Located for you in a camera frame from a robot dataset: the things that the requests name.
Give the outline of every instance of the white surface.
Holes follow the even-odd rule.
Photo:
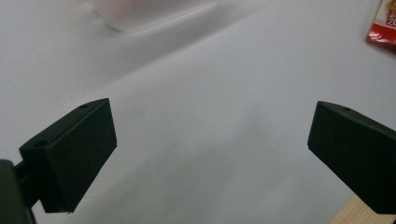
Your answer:
[[[318,100],[396,129],[377,3],[230,0],[139,34],[84,0],[0,7],[0,158],[109,97],[119,146],[76,213],[45,223],[328,223],[349,189],[308,149]]]

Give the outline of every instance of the red package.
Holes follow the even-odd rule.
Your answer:
[[[382,1],[368,40],[382,47],[396,49],[396,0]]]

